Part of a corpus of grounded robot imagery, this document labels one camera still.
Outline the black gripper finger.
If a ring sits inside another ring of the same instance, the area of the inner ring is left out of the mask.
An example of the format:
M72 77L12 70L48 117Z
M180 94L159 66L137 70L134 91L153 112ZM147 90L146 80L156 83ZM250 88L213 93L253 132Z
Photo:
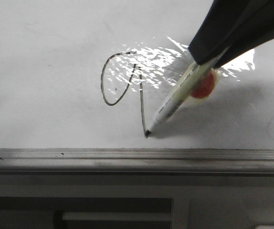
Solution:
M241 34L215 64L219 68L246 51L274 39L274 0L259 1L263 6L239 29Z
M240 27L263 6L259 1L215 0L189 44L194 61L203 64L227 51L241 34Z

